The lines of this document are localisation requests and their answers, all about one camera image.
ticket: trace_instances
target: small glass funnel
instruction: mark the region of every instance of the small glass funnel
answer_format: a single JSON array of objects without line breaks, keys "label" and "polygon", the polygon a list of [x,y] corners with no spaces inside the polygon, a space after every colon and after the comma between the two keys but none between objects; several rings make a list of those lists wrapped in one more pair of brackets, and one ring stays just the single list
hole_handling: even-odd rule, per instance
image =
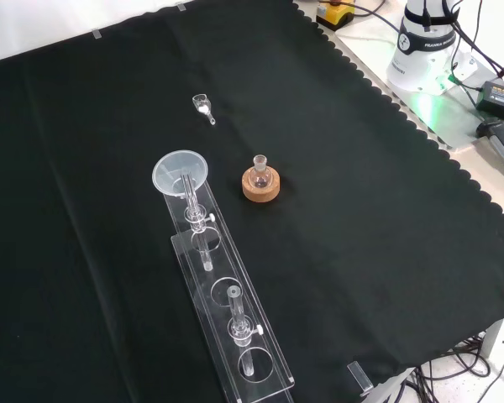
[{"label": "small glass funnel", "polygon": [[204,114],[209,119],[209,122],[214,125],[216,123],[215,118],[211,114],[211,101],[207,98],[205,94],[199,94],[192,98],[194,106],[199,113]]}]

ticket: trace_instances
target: black fabric mat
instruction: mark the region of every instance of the black fabric mat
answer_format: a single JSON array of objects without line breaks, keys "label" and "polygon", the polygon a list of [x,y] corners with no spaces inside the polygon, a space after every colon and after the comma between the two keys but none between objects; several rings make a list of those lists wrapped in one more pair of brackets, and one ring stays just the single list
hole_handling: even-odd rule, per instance
[{"label": "black fabric mat", "polygon": [[[223,401],[151,183],[175,149],[209,164],[296,402],[357,401],[353,360],[377,384],[504,317],[499,206],[290,1],[101,32],[0,62],[3,401]],[[240,190],[259,153],[265,206]]]}]

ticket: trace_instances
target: acrylic clamp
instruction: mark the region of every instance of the acrylic clamp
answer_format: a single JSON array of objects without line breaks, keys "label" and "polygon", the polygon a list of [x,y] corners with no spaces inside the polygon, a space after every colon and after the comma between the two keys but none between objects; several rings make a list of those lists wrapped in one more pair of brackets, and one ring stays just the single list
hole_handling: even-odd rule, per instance
[{"label": "acrylic clamp", "polygon": [[206,178],[205,159],[186,150],[164,156],[153,170],[224,394],[231,403],[292,402],[295,381]]},{"label": "acrylic clamp", "polygon": [[360,388],[362,388],[362,393],[360,397],[364,397],[370,394],[374,389],[373,384],[368,378],[368,375],[364,372],[358,361],[354,361],[347,366],[349,372],[353,375],[354,379],[358,382]]}]

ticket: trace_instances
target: glass tube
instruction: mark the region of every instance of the glass tube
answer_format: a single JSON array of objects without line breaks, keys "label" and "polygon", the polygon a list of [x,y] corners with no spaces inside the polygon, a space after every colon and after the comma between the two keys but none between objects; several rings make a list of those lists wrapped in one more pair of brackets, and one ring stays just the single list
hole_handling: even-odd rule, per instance
[{"label": "glass tube", "polygon": [[207,240],[203,233],[206,228],[205,207],[198,204],[196,191],[192,185],[191,173],[188,171],[181,173],[181,180],[185,188],[186,204],[188,205],[185,210],[185,219],[191,224],[192,231],[197,235],[198,251],[202,257],[203,268],[206,271],[211,271],[213,270],[213,262],[211,254],[209,254],[209,245],[207,245]]},{"label": "glass tube", "polygon": [[254,374],[252,354],[249,349],[242,349],[252,341],[252,329],[244,315],[243,293],[237,285],[232,285],[228,288],[228,299],[233,319],[231,331],[235,337],[235,344],[240,347],[239,351],[242,352],[241,362],[243,363],[243,372],[246,376],[252,376]]}]

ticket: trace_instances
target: power adapter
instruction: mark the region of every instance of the power adapter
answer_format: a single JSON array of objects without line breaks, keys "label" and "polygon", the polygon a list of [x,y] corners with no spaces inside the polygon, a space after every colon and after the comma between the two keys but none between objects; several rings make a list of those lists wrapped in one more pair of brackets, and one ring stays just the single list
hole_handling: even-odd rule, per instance
[{"label": "power adapter", "polygon": [[476,109],[504,120],[504,86],[486,81],[478,96]]}]

